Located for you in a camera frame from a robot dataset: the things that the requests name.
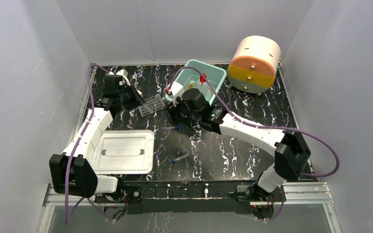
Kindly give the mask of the tan rubber tubing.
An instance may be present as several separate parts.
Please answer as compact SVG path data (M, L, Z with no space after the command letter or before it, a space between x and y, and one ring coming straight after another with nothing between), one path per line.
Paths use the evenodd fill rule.
M213 96L213 91L207 83L191 82L187 86L187 89L192 89L192 88L198 89L207 100L211 99Z

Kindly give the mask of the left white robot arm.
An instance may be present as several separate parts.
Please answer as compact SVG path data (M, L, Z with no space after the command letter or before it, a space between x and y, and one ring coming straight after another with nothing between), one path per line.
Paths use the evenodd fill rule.
M90 198L104 194L114 202L125 198L126 190L116 177L98 175L91 160L106 128L122 109L133 109L145 103L142 93L129 81L124 69L107 72L99 97L89 93L90 109L72 142L49 160L51 179L56 193Z

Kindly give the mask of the clear test tube rack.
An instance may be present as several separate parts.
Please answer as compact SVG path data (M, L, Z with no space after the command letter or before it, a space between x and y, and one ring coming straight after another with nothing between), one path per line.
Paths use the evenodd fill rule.
M138 106L138 110L140 112L140 115L142 117L145 117L149 114L153 114L159 110L162 110L165 108L165 103L160 97L160 95L156 94L155 96L152 96L145 100L143 104Z

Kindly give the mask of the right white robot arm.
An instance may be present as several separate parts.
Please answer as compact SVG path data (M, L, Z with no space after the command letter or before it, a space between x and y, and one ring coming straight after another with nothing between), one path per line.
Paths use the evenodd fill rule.
M273 164L260 174L252 186L237 186L233 197L239 202L267 201L276 188L302 176L311 155L301 133L265 129L263 125L227 111L224 106L211 106L196 88L176 97L166 107L166 113L174 126L197 122L207 131L241 139L274 158Z

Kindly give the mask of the red-cap wash bottle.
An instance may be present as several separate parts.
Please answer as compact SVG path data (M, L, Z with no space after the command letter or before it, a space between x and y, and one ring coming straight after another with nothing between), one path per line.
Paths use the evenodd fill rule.
M199 81L197 82L197 86L200 88L204 88L207 86L207 76L205 73L200 75Z

